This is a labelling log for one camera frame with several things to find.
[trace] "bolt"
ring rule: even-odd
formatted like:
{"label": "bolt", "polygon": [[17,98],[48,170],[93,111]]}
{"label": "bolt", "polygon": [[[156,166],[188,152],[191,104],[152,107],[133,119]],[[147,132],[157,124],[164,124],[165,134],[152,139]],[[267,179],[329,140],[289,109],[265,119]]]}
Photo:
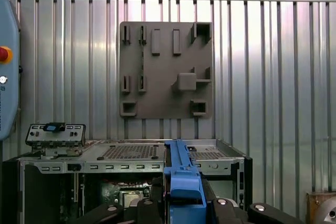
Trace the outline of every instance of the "bolt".
{"label": "bolt", "polygon": [[116,207],[111,206],[107,209],[107,211],[113,212],[113,211],[116,211],[116,209],[117,209]]}
{"label": "bolt", "polygon": [[261,206],[261,205],[256,205],[255,208],[256,208],[258,211],[260,211],[260,212],[265,211],[265,208],[264,208],[263,206]]}
{"label": "bolt", "polygon": [[226,204],[226,200],[224,200],[224,199],[219,199],[217,202],[220,203],[221,205]]}

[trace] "slot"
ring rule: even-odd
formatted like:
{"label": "slot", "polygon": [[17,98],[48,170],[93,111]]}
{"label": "slot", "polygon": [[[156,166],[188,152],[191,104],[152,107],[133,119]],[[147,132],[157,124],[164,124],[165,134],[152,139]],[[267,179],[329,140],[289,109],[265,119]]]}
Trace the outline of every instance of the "slot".
{"label": "slot", "polygon": [[131,39],[130,39],[130,27],[129,26],[124,26],[122,31],[122,42],[124,44],[130,44],[131,43]]}
{"label": "slot", "polygon": [[141,28],[140,28],[139,43],[143,46],[147,44],[147,29],[146,29],[146,26],[141,26]]}
{"label": "slot", "polygon": [[131,77],[130,76],[124,76],[122,78],[122,84],[121,84],[121,92],[123,94],[129,94],[131,92]]}
{"label": "slot", "polygon": [[191,113],[193,116],[205,116],[207,114],[207,102],[191,100]]}
{"label": "slot", "polygon": [[239,173],[239,190],[244,190],[244,173]]}
{"label": "slot", "polygon": [[141,74],[139,76],[139,93],[145,93],[146,92],[146,83],[147,83],[146,76]]}
{"label": "slot", "polygon": [[181,37],[180,30],[173,30],[173,55],[180,56],[181,55]]}
{"label": "slot", "polygon": [[160,55],[160,29],[152,30],[152,55],[159,56]]}
{"label": "slot", "polygon": [[120,115],[121,116],[136,116],[137,110],[136,102],[121,102],[120,104]]}
{"label": "slot", "polygon": [[191,28],[191,44],[194,43],[198,36],[203,37],[205,44],[212,39],[212,24],[211,23],[194,23]]}

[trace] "screw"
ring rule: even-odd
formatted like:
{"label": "screw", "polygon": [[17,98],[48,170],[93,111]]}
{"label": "screw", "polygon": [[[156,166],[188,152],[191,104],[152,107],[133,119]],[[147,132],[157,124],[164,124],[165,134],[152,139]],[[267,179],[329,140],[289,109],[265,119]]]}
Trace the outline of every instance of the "screw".
{"label": "screw", "polygon": [[220,203],[221,205],[226,204],[226,200],[224,200],[224,199],[219,199],[217,202]]}
{"label": "screw", "polygon": [[261,206],[261,205],[256,205],[255,208],[256,208],[258,211],[260,211],[260,212],[265,211],[265,208],[264,208],[263,206]]}

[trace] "metal panel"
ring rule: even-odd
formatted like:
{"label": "metal panel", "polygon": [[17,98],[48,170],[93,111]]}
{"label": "metal panel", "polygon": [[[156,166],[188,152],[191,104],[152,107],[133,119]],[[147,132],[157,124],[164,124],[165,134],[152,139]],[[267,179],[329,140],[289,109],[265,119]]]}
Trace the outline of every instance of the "metal panel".
{"label": "metal panel", "polygon": [[[305,192],[336,189],[336,0],[11,0],[21,24],[21,113],[87,125],[87,138],[221,138],[254,158],[254,200],[305,216]],[[210,120],[119,116],[119,24],[212,21]]]}

